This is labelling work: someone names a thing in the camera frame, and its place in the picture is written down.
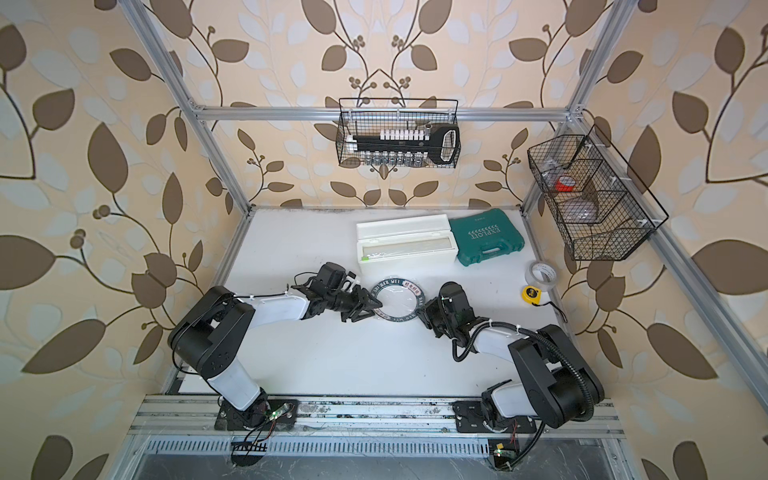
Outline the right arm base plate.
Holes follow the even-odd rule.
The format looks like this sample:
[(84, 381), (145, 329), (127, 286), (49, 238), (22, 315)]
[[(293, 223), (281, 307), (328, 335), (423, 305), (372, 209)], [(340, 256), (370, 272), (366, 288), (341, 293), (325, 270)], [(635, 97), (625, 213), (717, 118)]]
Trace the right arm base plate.
[(503, 417), (494, 407), (480, 400), (462, 400), (452, 404), (459, 433), (532, 434), (535, 422), (525, 415)]

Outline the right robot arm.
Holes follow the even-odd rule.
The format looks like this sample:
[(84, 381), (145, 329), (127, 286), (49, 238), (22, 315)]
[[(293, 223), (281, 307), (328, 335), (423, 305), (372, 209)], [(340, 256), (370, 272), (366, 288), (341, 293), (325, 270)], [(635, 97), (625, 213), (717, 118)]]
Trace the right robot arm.
[(514, 365), (516, 378), (481, 394), (480, 416), (488, 430), (505, 431), (518, 417), (536, 418), (551, 428), (587, 422), (605, 399), (602, 382), (556, 324), (531, 330), (480, 317), (456, 282), (445, 283), (417, 314), (436, 337), (451, 340), (455, 362), (487, 354)]

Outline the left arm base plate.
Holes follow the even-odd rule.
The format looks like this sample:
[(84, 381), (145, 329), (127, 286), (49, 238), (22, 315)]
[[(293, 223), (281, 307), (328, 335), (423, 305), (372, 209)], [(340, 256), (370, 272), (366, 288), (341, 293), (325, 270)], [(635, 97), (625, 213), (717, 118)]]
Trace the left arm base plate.
[(294, 428), (297, 421), (298, 399), (257, 399), (246, 410), (237, 410), (227, 400), (221, 399), (214, 423), (217, 431), (246, 431), (269, 429), (275, 425), (277, 431)]

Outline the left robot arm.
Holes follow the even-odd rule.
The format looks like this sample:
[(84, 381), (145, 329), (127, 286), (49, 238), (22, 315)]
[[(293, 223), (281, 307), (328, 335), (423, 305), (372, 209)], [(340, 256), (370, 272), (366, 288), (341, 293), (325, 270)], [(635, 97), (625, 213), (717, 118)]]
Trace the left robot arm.
[(252, 417), (266, 415), (267, 395), (238, 360), (246, 334), (260, 326), (314, 318), (330, 310), (343, 322), (370, 318), (382, 303), (354, 273), (327, 262), (284, 293), (237, 295), (210, 288), (171, 331), (174, 357), (189, 365), (223, 399)]

